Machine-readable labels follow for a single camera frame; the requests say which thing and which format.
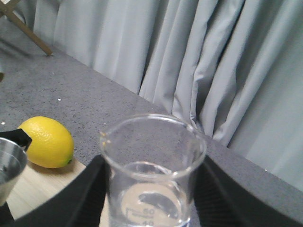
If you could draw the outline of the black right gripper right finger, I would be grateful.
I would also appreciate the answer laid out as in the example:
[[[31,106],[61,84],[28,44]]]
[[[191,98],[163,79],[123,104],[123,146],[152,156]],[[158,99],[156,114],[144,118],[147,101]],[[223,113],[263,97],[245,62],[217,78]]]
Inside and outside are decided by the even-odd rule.
[[[199,166],[194,192],[203,227],[301,227],[302,223],[266,205],[210,157]]]

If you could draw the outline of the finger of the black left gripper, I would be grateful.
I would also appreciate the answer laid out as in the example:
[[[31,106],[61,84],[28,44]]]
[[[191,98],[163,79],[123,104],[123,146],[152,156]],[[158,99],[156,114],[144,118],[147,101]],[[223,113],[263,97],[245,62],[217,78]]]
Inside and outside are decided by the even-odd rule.
[[[16,144],[18,144],[20,147],[24,149],[24,151],[27,151],[29,148],[32,139],[31,137],[22,129],[15,129],[12,131],[3,131],[0,133],[1,138],[6,138]]]

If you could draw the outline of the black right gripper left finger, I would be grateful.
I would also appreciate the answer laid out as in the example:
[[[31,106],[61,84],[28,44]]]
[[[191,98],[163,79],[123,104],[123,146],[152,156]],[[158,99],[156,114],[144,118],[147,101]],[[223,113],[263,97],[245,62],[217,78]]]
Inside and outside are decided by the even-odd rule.
[[[13,220],[7,205],[1,209],[2,227],[97,227],[105,203],[106,164],[97,155],[86,168],[50,200]]]

